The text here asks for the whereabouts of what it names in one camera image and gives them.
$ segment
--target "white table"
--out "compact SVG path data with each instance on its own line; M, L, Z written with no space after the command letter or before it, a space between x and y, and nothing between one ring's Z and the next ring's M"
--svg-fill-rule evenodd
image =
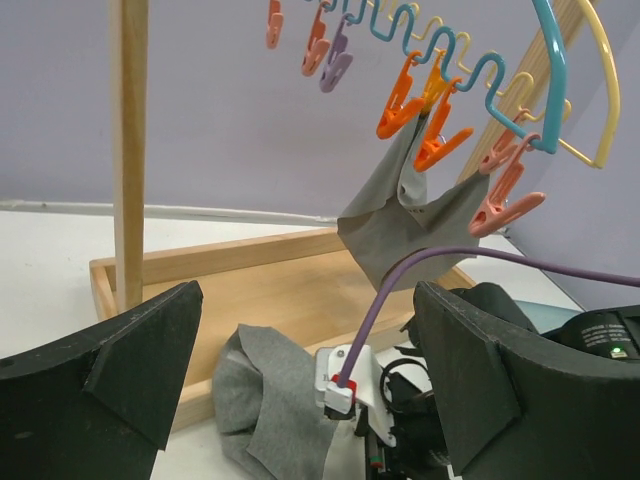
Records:
M0 358L13 355L96 322L89 261L111 257L111 217L0 212ZM311 227L232 222L148 219L145 251L240 240ZM491 236L484 247L519 253ZM459 265L476 282L494 282L516 300L579 309L542 272L490 258ZM388 359L391 353L383 354ZM222 456L214 421L172 435L153 480L249 479Z

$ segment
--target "wooden frame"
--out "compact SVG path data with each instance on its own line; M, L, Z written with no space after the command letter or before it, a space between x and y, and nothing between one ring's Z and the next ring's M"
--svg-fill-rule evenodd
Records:
M118 311L117 261L93 260L90 272L100 320L111 318ZM148 253L142 278L143 299L191 279L205 292L174 429L213 414L210 379L238 323L273 326L314 352L353 339L375 295L335 229ZM473 285L458 269L438 282L445 288ZM404 291L389 297L369 339L374 348L405 339L399 329L412 313L412 295Z
M333 229L143 255L149 0L109 2L116 257L91 262L91 285L104 320L178 282L200 281L203 317L175 430L213 415L210 377L217 352L239 322L273 326L314 352L353 338L374 291ZM572 0L556 0L554 9L568 48L582 24L582 12ZM522 70L536 81L525 103L531 107L549 78L540 32L522 59L518 71ZM512 115L519 93L503 98L499 109ZM501 130L498 122L489 122L459 181L475 172ZM445 288L473 285L457 268L439 283ZM398 330L411 305L411 292L389 298L369 337L374 348L385 349L404 339Z

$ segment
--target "crumpled gray fabric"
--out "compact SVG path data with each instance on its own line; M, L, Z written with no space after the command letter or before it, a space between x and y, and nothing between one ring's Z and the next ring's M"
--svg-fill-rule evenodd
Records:
M479 245L467 227L489 191L489 176L476 172L429 202L427 172L413 168L427 125L415 117L403 127L338 218L338 235L376 290L396 264L418 250ZM447 255L421 262L393 290L436 280L464 258L469 256Z
M364 443L316 406L314 374L311 355L281 333L239 325L213 375L224 454L258 480L364 479Z

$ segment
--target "wooden pole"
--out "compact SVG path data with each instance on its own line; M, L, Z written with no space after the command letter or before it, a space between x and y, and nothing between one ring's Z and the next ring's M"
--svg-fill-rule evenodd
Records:
M118 311L142 302L149 0L109 0Z
M597 5L598 2L599 0L591 0L591 4L594 6ZM578 5L578 2L574 0L555 0L553 10L558 21L558 26L560 27L560 32L562 33L562 38L564 39L565 48L569 51L584 23L582 9ZM540 97L545 92L551 75L549 56L541 30L538 30L527 53L522 57L517 72L529 72L535 80L534 88L524 101L524 106L531 110L535 108ZM518 100L521 98L521 95L522 87L515 88L509 93L508 97L501 98L498 103L498 110L503 112L508 118L513 118L518 113ZM487 155L487 152L495 144L502 132L504 132L504 126L495 118L490 117L473 153L458 177L458 182L464 181L478 170L479 163Z

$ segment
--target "white plastic part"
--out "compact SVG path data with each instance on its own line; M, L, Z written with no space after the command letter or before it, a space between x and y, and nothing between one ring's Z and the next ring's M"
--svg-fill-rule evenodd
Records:
M351 345L340 345L335 348L320 349L316 352L315 393L316 404L319 407L327 406L341 413L347 413L351 408L351 389L339 389L335 383L331 382L331 378L340 373L350 349ZM382 367L371 347L365 345L358 355L350 378L356 383L356 402L367 407L369 425L378 437L390 447L395 447L396 439L391 435L393 416L387 412L380 394L381 376Z

